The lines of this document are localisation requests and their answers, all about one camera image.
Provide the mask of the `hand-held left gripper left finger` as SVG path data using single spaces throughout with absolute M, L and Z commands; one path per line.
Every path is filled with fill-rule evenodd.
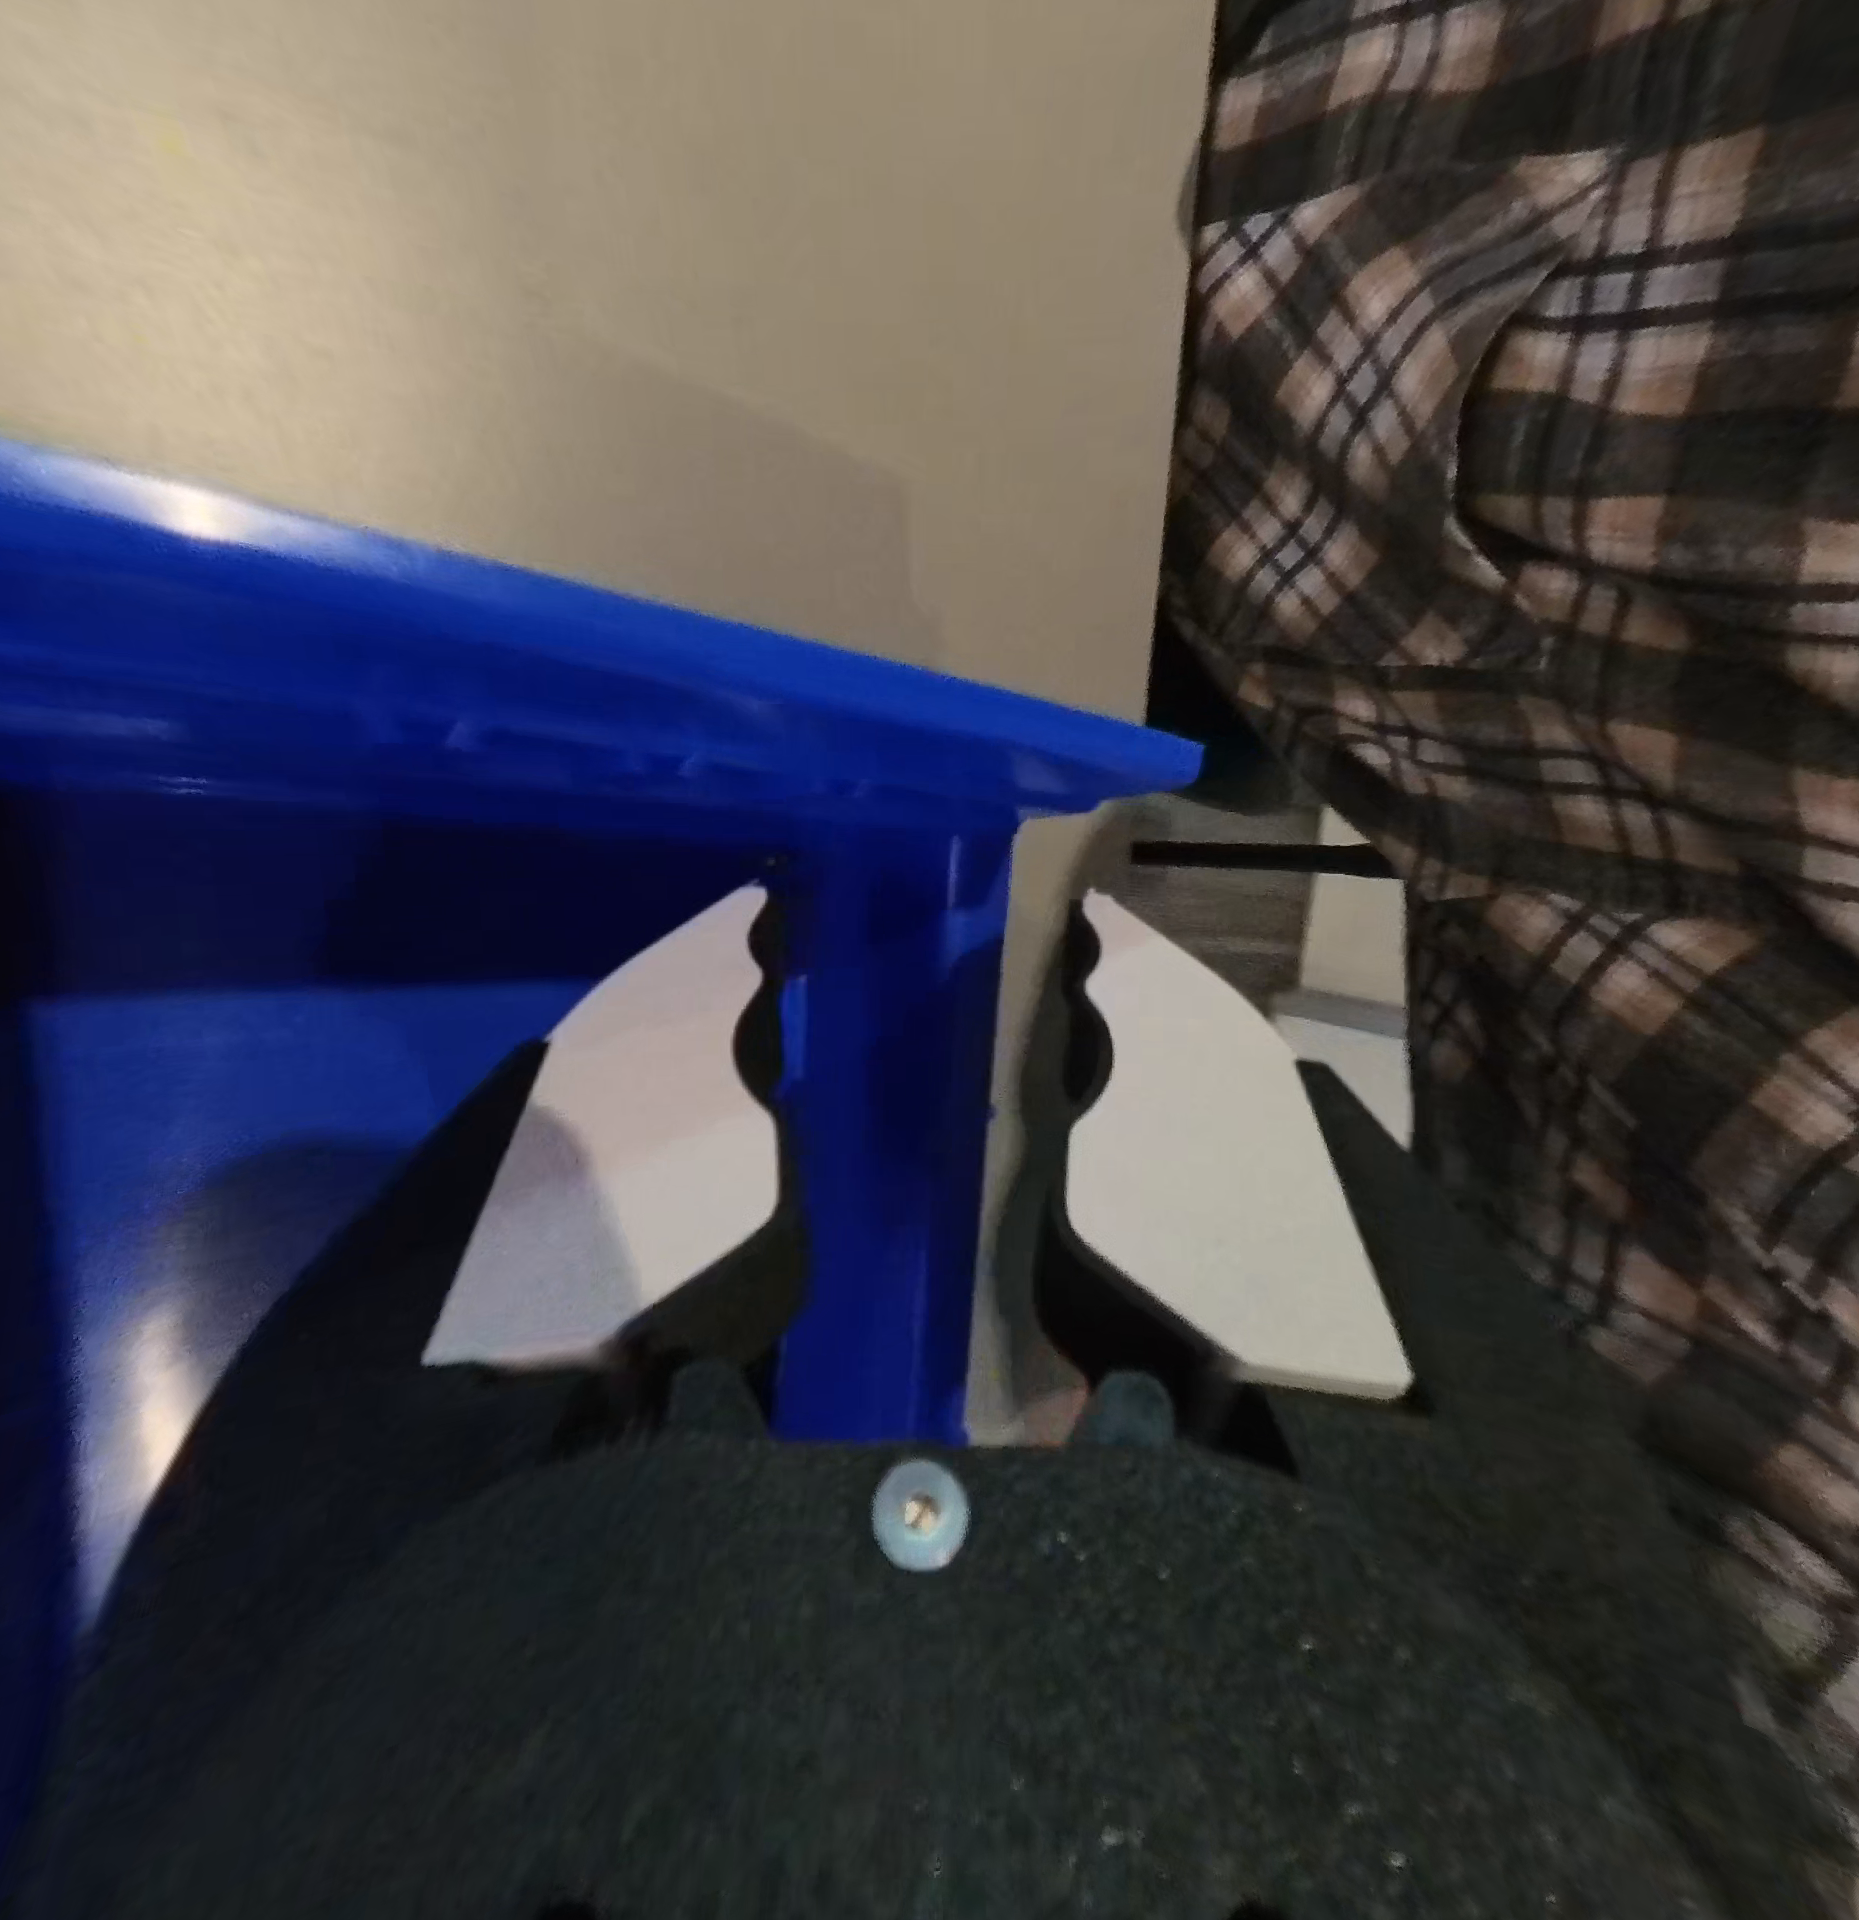
M 422 1360 L 658 1377 L 760 1367 L 805 1297 L 782 911 L 747 881 L 549 1033 Z

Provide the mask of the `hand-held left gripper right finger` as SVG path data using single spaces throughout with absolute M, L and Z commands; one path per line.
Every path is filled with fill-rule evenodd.
M 991 1224 L 991 1440 L 1061 1441 L 1082 1368 L 1037 1328 L 1051 1208 L 1219 1352 L 1229 1383 L 1398 1406 L 1412 1360 L 1298 1058 L 1109 890 L 1069 911 L 1034 1004 Z

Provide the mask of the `blue plastic bin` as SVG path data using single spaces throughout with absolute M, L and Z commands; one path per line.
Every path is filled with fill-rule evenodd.
M 1009 857 L 1138 723 L 0 440 L 0 1890 L 85 1620 L 253 1317 L 414 1343 L 533 1019 L 764 881 L 804 1438 L 964 1438 Z

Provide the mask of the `person's plaid shirt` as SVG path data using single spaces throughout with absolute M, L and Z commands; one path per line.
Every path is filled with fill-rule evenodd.
M 1222 4 L 1163 614 L 1397 868 L 1859 1914 L 1859 4 Z

